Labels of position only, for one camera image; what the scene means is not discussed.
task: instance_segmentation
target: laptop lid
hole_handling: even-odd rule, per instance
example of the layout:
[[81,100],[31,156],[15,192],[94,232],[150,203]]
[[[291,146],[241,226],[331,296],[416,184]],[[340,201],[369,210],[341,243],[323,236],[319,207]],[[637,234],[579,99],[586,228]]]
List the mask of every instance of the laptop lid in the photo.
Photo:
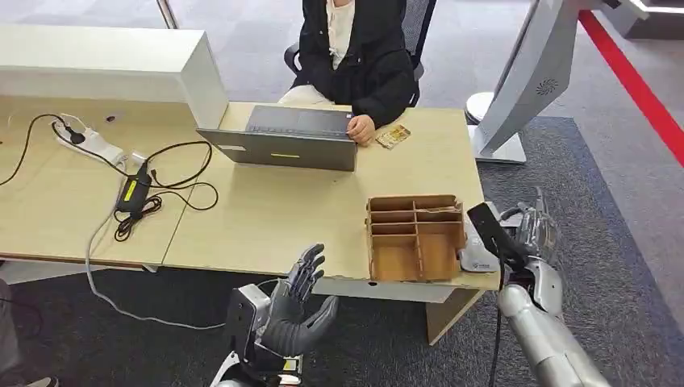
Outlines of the laptop lid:
[[357,145],[347,139],[320,139],[250,131],[197,132],[236,163],[353,171]]

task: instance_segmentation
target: small card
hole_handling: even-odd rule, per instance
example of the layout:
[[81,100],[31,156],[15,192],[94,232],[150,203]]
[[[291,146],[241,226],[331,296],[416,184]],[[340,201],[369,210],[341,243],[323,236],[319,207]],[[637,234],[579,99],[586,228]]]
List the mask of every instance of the small card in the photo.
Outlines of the small card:
[[403,125],[397,125],[389,131],[379,135],[375,140],[384,148],[392,149],[407,139],[411,135],[411,131],[406,129]]

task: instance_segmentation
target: person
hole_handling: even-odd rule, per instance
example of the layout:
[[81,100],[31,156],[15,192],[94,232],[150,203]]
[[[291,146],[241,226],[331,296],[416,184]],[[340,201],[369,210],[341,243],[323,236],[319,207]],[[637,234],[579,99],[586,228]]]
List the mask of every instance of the person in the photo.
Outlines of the person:
[[417,89],[406,50],[406,0],[302,0],[302,71],[282,104],[352,105],[347,133],[369,143]]
[[0,278],[0,386],[59,387],[60,382],[55,377],[45,377],[30,384],[9,380],[16,377],[15,370],[21,360],[11,304],[10,286]]

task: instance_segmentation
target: laptop keyboard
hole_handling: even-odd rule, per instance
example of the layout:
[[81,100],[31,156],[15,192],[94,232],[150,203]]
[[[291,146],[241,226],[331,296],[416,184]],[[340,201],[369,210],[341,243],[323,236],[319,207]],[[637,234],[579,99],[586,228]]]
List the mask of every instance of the laptop keyboard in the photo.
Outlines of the laptop keyboard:
[[271,135],[296,135],[315,137],[320,139],[349,139],[346,131],[305,131],[302,129],[284,128],[284,127],[263,127],[258,125],[250,125],[247,131],[254,133],[267,133]]

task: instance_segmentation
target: white shelf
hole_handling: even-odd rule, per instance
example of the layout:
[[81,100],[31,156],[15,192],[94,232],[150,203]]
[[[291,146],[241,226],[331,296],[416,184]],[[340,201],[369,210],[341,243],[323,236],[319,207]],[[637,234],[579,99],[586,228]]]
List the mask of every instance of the white shelf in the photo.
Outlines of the white shelf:
[[0,95],[184,102],[216,129],[226,96],[204,31],[0,24]]

